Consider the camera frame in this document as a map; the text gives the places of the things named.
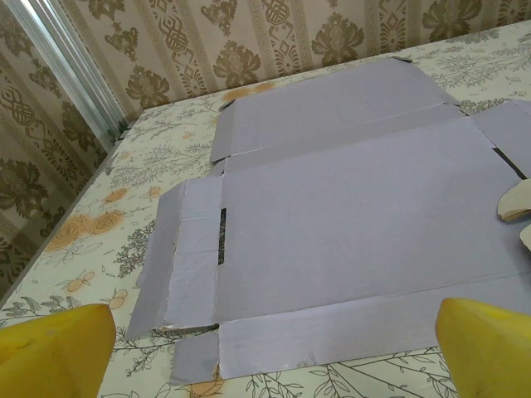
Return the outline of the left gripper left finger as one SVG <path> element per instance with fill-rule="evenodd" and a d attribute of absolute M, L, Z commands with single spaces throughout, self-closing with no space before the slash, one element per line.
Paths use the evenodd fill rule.
<path fill-rule="evenodd" d="M 2 397 L 96 397 L 116 338 L 106 304 L 1 329 Z"/>

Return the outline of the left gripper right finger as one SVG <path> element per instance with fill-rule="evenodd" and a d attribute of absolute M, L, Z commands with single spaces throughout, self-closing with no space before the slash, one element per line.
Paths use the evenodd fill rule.
<path fill-rule="evenodd" d="M 436 338 L 460 397 L 530 397 L 530 316 L 446 298 Z"/>

